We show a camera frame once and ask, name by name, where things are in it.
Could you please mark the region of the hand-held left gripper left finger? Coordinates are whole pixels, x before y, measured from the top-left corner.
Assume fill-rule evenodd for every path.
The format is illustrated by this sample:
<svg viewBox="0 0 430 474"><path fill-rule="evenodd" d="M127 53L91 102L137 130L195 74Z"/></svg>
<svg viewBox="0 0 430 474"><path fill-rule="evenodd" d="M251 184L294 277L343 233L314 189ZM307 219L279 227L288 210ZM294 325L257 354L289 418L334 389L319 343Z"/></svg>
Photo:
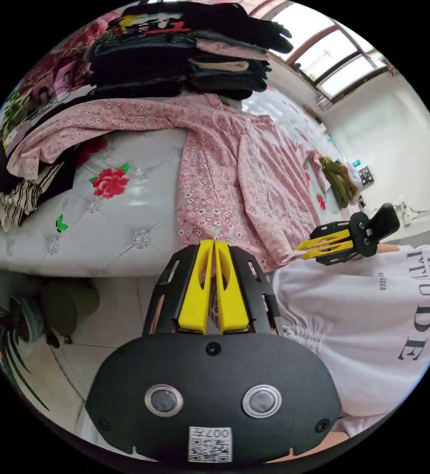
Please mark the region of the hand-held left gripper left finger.
<svg viewBox="0 0 430 474"><path fill-rule="evenodd" d="M202 240L196 249L195 260L179 313L179 328L182 331L207 333L213 251L213 240Z"/></svg>

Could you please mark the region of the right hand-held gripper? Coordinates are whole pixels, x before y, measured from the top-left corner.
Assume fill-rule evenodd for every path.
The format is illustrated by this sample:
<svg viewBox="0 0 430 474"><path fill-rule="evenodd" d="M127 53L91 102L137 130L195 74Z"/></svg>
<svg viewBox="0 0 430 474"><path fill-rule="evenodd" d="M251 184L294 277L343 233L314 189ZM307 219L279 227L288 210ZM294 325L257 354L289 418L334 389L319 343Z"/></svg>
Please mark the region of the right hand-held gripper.
<svg viewBox="0 0 430 474"><path fill-rule="evenodd" d="M310 239L301 242L296 251L304 252L304 260L315 259L322 265L331 266L356 257L372 257L377 245L378 238L373 234L370 219L363 212L357 212L348 221L316 227Z"/></svg>

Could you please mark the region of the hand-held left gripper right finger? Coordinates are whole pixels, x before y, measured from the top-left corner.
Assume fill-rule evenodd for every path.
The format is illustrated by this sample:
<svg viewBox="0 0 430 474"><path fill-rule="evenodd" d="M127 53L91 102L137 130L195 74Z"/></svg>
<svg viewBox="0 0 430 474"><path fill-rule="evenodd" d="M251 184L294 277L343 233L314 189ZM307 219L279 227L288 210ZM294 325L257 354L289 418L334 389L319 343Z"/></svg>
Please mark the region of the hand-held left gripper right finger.
<svg viewBox="0 0 430 474"><path fill-rule="evenodd" d="M222 332L243 332L249 319L229 245L215 241L218 326Z"/></svg>

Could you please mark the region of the person's right hand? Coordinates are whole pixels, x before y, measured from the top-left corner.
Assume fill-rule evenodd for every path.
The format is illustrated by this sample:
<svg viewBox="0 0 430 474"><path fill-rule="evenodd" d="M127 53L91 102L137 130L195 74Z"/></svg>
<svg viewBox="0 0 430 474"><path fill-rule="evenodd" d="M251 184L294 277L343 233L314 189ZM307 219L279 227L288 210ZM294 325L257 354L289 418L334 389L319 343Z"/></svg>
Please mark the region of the person's right hand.
<svg viewBox="0 0 430 474"><path fill-rule="evenodd" d="M397 244L391 244L391 243L379 243L377 245L377 251L376 254L382 254L382 253L392 253L392 252L398 252L398 251L407 251L409 250L409 246L404 246L404 245L397 245Z"/></svg>

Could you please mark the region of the person's left hand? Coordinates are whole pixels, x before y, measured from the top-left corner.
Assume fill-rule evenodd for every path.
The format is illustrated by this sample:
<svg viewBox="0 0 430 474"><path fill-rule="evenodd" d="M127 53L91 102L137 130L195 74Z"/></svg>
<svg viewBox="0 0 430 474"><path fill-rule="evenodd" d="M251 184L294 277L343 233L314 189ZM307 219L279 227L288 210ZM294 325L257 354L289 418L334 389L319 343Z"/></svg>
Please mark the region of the person's left hand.
<svg viewBox="0 0 430 474"><path fill-rule="evenodd" d="M337 444L340 444L340 443L348 440L349 438L350 437L346 432L343 432L343 431L330 431L329 434L322 440L322 442L318 446L316 446L315 448L313 448L309 451L306 451L304 453L300 453L299 451L295 451L293 448L290 448L290 451L286 456L267 461L266 464L277 463L277 462L285 462L285 461L293 460L295 458L309 456L309 455L315 454L317 452L329 449L329 448L331 448L331 447L333 447Z"/></svg>

